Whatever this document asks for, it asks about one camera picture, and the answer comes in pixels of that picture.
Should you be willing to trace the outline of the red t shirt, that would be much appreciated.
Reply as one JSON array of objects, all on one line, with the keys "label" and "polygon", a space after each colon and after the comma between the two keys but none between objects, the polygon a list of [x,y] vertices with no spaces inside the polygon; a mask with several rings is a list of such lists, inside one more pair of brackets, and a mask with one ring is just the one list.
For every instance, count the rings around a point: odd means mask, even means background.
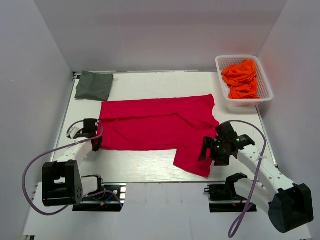
[{"label": "red t shirt", "polygon": [[114,151],[176,150],[174,166],[204,178],[212,160],[199,157],[204,137],[214,138],[212,94],[176,98],[104,101],[101,148]]}]

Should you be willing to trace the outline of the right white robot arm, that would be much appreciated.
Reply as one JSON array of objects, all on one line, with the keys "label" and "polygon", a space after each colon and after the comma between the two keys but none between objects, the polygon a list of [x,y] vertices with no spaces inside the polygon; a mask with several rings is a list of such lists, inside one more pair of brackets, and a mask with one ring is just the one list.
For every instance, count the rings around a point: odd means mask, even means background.
[{"label": "right white robot arm", "polygon": [[218,166],[227,166],[230,157],[235,157],[254,174],[254,178],[249,179],[239,172],[227,177],[224,184],[211,184],[204,189],[212,202],[246,201],[242,213],[231,224],[228,237],[234,237],[253,206],[263,210],[282,234],[312,222],[314,210],[310,188],[304,183],[295,183],[265,159],[265,136],[262,137],[262,149],[258,149],[248,135],[238,135],[231,123],[226,121],[217,126],[216,137],[204,137],[199,156],[201,161],[209,157]]}]

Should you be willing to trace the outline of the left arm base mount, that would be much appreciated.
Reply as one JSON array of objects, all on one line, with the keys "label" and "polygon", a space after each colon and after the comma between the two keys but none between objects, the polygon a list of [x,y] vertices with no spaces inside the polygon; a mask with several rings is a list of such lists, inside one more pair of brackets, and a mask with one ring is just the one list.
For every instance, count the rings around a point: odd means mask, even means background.
[{"label": "left arm base mount", "polygon": [[119,213],[122,207],[119,204],[120,200],[122,206],[126,198],[126,184],[125,183],[104,183],[104,192],[94,196],[86,197],[81,204],[72,207],[73,212],[88,212],[88,213]]}]

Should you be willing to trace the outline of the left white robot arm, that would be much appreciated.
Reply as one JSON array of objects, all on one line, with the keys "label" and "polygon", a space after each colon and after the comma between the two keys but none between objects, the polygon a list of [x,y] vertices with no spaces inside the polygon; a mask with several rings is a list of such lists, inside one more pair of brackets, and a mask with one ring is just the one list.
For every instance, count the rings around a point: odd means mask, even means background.
[{"label": "left white robot arm", "polygon": [[83,198],[92,196],[99,200],[105,196],[106,187],[100,175],[81,176],[79,166],[91,152],[97,152],[103,137],[99,120],[86,118],[83,127],[72,124],[67,138],[73,140],[57,160],[42,166],[42,203],[46,207],[79,205]]}]

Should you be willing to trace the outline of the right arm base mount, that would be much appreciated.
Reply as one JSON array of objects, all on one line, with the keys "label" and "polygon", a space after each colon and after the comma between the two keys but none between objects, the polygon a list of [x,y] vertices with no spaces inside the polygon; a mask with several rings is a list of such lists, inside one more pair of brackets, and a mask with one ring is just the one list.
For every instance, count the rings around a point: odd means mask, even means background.
[{"label": "right arm base mount", "polygon": [[208,195],[210,213],[241,213],[245,209],[247,199],[231,196],[224,184],[209,184],[203,191]]}]

